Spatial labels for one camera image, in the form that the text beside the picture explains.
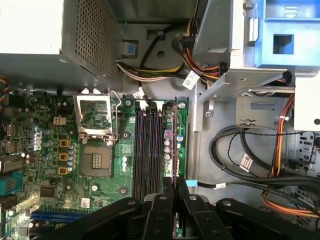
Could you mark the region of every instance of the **mounting screw hole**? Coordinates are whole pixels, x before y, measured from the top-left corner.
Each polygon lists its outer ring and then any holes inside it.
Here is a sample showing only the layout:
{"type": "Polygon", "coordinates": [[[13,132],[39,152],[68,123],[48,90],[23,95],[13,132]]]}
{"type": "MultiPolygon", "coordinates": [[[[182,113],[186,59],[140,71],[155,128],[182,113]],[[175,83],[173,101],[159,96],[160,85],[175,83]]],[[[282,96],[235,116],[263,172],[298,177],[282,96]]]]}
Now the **mounting screw hole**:
{"type": "Polygon", "coordinates": [[[165,56],[165,52],[164,51],[158,51],[158,58],[163,58],[165,56]]]}

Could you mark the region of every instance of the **power supply vent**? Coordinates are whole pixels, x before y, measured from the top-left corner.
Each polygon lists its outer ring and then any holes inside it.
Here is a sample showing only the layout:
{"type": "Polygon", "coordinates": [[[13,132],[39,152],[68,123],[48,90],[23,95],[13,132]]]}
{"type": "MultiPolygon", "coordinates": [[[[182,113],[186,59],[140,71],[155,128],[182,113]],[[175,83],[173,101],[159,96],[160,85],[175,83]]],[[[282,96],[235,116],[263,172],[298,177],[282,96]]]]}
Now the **power supply vent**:
{"type": "Polygon", "coordinates": [[[116,20],[105,0],[78,0],[75,53],[112,79],[116,20]]]}

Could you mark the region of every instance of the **cable clip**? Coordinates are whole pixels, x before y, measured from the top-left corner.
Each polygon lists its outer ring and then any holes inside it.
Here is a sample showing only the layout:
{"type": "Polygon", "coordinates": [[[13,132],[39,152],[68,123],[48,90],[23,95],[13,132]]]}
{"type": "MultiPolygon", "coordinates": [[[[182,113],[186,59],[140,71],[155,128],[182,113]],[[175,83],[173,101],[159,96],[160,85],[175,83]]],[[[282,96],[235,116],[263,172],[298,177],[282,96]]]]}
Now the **cable clip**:
{"type": "Polygon", "coordinates": [[[279,118],[280,119],[284,119],[285,121],[289,121],[290,120],[290,117],[288,117],[288,116],[280,116],[279,118]]]}

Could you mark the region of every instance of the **blue connector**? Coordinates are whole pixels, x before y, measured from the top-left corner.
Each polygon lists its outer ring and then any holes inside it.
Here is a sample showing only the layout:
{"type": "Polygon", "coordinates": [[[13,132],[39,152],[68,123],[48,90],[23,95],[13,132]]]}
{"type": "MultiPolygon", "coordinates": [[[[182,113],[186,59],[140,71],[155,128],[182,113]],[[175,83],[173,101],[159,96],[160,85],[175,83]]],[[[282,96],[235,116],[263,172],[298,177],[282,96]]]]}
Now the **blue connector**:
{"type": "Polygon", "coordinates": [[[36,221],[51,221],[55,223],[71,223],[78,220],[87,214],[70,213],[70,212],[56,212],[56,211],[33,211],[30,219],[36,221]]]}
{"type": "Polygon", "coordinates": [[[20,172],[0,177],[0,196],[16,194],[23,185],[23,176],[20,172]]]}

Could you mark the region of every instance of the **ram slot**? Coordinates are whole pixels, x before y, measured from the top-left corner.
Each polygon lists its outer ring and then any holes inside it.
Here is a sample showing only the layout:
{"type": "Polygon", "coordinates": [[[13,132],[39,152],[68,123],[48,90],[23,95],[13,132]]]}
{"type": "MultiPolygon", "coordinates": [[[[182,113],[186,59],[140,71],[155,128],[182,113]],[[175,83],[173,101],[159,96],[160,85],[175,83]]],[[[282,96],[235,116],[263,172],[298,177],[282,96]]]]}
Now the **ram slot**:
{"type": "Polygon", "coordinates": [[[145,137],[146,137],[146,113],[138,110],[135,115],[135,138],[134,138],[134,158],[133,158],[133,191],[135,199],[143,201],[145,187],[145,137]]]}
{"type": "Polygon", "coordinates": [[[153,112],[150,115],[148,194],[158,193],[161,180],[162,115],[153,112]]]}

